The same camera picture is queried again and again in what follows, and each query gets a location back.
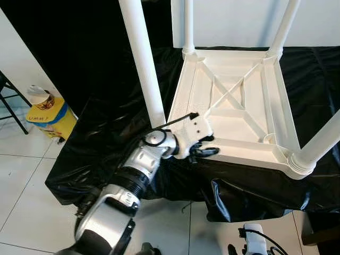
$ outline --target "white tile floor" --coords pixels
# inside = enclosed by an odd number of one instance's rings
[[[16,110],[22,120],[26,112]],[[52,254],[74,241],[75,206],[61,206],[44,185],[62,146],[37,128],[26,127],[28,135],[12,119],[0,121],[1,255]],[[227,255],[230,243],[242,254],[244,240],[237,228],[243,223],[210,223],[204,203],[187,205],[165,199],[143,201],[125,255],[135,254],[145,241],[164,255]],[[290,255],[318,255],[316,246],[301,242],[304,218],[304,213],[295,211],[259,223]]]

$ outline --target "yellow container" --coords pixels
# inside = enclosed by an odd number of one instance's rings
[[[53,106],[48,109],[33,105],[26,115],[26,121],[39,127],[50,138],[62,137],[65,140],[77,122],[65,100],[60,97],[54,98]]]

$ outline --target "black tablecloth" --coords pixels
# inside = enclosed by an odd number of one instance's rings
[[[168,114],[183,64],[181,50],[157,48],[153,54]],[[339,109],[340,47],[285,48],[280,65],[303,147]],[[63,205],[79,205],[92,188],[109,183],[131,139],[150,128],[131,53],[121,59],[118,70],[112,73],[112,84],[95,91],[87,102],[46,180]],[[275,218],[292,209],[338,213],[338,145],[300,181],[252,166],[204,159],[198,164],[162,160],[145,195],[146,199],[159,197],[205,201],[208,219],[221,222]]]

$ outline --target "white pole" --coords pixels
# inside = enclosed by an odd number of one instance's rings
[[[184,46],[182,49],[183,58],[195,51],[193,44],[193,0],[184,0]]]
[[[340,110],[301,149],[290,157],[290,165],[298,171],[312,171],[317,161],[340,141]]]
[[[280,27],[277,30],[274,42],[267,52],[268,57],[282,56],[283,45],[287,38],[288,32],[292,26],[296,12],[298,11],[300,0],[290,0],[286,11],[282,17]]]
[[[165,124],[154,60],[140,0],[119,0],[127,36],[153,128]]]

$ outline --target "black curtain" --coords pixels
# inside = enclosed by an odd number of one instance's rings
[[[118,1],[0,0],[0,7],[66,102],[80,115],[92,93],[119,95],[135,67]],[[170,0],[143,2],[152,47],[172,46]]]

